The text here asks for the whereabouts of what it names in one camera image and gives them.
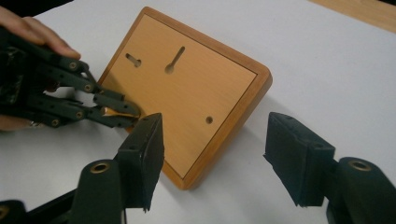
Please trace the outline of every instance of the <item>wooden plaque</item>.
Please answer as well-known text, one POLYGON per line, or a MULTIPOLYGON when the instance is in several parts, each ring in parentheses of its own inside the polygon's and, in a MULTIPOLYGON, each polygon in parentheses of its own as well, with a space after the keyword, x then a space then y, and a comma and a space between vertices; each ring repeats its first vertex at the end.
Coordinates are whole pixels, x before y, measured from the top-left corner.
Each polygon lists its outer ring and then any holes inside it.
POLYGON ((191 189, 270 88, 267 67, 145 7, 99 80, 142 117, 161 112, 163 172, 191 189))

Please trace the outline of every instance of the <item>white surface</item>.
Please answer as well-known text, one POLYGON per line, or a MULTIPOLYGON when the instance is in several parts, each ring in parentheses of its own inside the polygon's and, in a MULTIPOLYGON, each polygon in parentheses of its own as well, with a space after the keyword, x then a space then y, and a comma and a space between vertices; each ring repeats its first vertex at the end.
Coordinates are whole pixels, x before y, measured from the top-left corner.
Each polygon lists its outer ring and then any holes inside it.
MULTIPOLYGON (((162 175, 151 211, 129 209, 129 223, 327 223, 327 202, 295 207, 262 157, 270 111, 326 139, 337 160, 371 161, 396 183, 395 34, 305 0, 78 0, 38 18, 99 77, 144 6, 267 65, 274 84, 198 189, 180 191, 162 175)), ((89 121, 1 133, 0 201, 23 200, 31 210, 66 193, 125 137, 89 121)))

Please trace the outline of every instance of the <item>human hand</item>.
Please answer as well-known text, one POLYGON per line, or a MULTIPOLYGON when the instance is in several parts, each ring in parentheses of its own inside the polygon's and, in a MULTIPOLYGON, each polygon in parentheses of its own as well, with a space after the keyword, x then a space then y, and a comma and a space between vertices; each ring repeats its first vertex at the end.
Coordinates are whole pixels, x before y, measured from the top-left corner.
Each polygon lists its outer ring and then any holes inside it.
MULTIPOLYGON (((0 7, 0 26, 34 44, 47 46, 63 56, 80 58, 78 52, 71 49, 54 31, 35 18, 21 18, 6 8, 0 7)), ((0 115, 0 131, 28 128, 31 127, 31 123, 32 121, 27 119, 0 115)))

